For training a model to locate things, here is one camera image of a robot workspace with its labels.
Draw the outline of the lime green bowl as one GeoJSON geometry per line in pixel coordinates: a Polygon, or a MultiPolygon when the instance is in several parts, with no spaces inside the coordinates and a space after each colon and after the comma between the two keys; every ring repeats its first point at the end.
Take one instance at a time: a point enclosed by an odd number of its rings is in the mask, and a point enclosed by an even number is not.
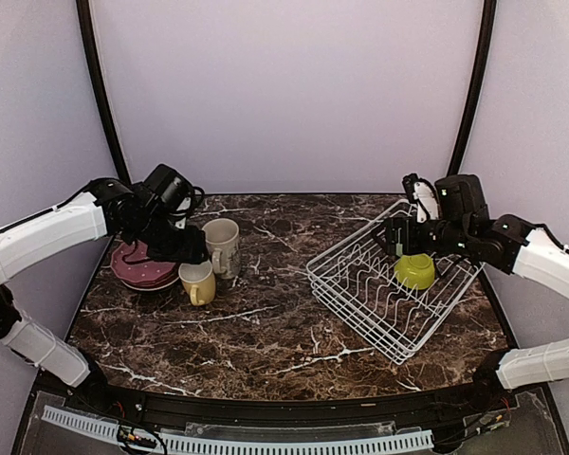
{"type": "Polygon", "coordinates": [[[397,282],[415,290],[426,290],[435,280],[435,265],[427,254],[403,255],[395,264],[397,282]]]}

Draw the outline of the yellow mug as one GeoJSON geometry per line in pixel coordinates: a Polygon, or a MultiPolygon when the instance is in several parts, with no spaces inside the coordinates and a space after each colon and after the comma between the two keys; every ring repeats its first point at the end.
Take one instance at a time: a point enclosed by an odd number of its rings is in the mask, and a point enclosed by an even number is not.
{"type": "Polygon", "coordinates": [[[193,306],[204,306],[215,299],[216,279],[210,261],[181,264],[178,276],[193,306]]]}

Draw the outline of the red teal floral plate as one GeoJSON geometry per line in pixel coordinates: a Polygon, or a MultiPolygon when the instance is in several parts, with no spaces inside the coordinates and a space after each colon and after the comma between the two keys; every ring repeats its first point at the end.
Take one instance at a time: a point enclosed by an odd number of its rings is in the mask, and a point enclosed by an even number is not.
{"type": "Polygon", "coordinates": [[[128,287],[129,289],[138,292],[155,292],[166,289],[179,281],[179,278],[170,278],[163,280],[162,282],[152,282],[152,283],[131,283],[127,281],[122,281],[121,283],[128,287]]]}

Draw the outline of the patterned beige tall mug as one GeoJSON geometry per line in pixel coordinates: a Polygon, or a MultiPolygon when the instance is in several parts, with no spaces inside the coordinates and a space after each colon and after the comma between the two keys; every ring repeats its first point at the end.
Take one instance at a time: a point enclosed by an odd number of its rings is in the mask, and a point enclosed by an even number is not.
{"type": "Polygon", "coordinates": [[[238,224],[228,218],[219,218],[206,223],[202,230],[214,274],[224,280],[237,277],[241,270],[238,224]]]}

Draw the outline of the pink polka dot plate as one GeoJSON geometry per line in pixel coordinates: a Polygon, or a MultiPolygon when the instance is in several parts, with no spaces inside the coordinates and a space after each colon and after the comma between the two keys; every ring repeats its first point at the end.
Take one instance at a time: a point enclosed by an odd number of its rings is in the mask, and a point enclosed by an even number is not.
{"type": "Polygon", "coordinates": [[[121,243],[111,254],[110,267],[118,279],[131,283],[145,284],[178,278],[178,264],[151,260],[147,256],[147,245],[142,242],[130,245],[121,243]]]}

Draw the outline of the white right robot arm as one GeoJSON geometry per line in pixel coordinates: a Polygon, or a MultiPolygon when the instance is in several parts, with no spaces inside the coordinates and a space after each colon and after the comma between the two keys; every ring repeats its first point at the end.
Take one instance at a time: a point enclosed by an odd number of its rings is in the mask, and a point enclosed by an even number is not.
{"type": "MultiPolygon", "coordinates": [[[[371,231],[389,255],[454,254],[489,264],[508,275],[539,283],[569,300],[569,246],[554,239],[545,224],[515,215],[490,220],[476,214],[458,219],[391,217],[371,231]]],[[[489,355],[465,391],[475,411],[487,410],[502,390],[569,378],[569,337],[533,348],[489,355]]]]}

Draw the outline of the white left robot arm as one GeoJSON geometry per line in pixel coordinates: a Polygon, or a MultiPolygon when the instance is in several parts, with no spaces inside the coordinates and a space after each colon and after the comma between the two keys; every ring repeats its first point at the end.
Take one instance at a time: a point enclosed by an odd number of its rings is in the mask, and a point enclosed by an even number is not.
{"type": "Polygon", "coordinates": [[[19,272],[79,244],[118,235],[139,241],[156,262],[200,264],[209,257],[204,232],[188,224],[201,188],[165,166],[141,182],[94,179],[65,201],[0,227],[0,344],[77,390],[95,413],[115,405],[101,368],[15,306],[8,282],[19,272]]]}

